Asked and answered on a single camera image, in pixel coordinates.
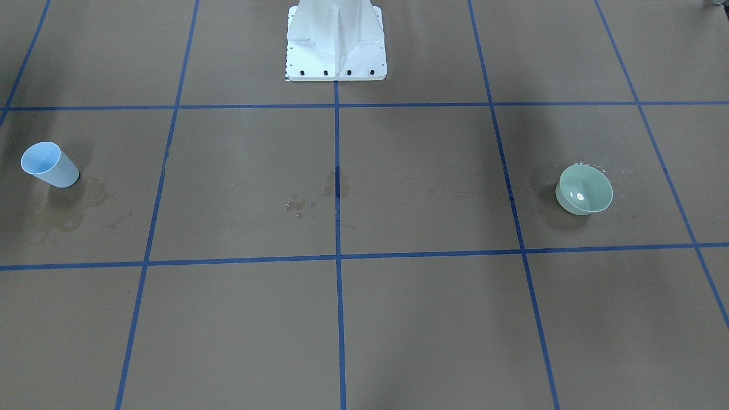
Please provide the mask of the mint green bowl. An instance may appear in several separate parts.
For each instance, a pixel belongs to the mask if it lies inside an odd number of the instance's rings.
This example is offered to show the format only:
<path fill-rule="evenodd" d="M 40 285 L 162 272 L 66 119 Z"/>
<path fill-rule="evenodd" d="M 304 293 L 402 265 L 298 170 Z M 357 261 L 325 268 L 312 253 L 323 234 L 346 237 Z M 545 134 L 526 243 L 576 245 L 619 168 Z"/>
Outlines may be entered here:
<path fill-rule="evenodd" d="M 587 216 L 604 212 L 612 204 L 613 187 L 599 169 L 576 163 L 560 174 L 555 197 L 568 213 Z"/>

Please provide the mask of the light blue plastic cup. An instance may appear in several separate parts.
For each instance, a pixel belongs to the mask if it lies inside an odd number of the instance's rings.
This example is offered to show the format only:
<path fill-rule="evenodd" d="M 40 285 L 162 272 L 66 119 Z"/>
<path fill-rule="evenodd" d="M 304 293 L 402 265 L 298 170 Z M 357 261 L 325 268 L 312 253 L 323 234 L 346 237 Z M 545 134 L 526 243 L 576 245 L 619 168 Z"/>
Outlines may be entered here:
<path fill-rule="evenodd" d="M 67 188 L 80 178 L 80 171 L 53 142 L 38 142 L 21 156 L 23 171 L 57 188 Z"/>

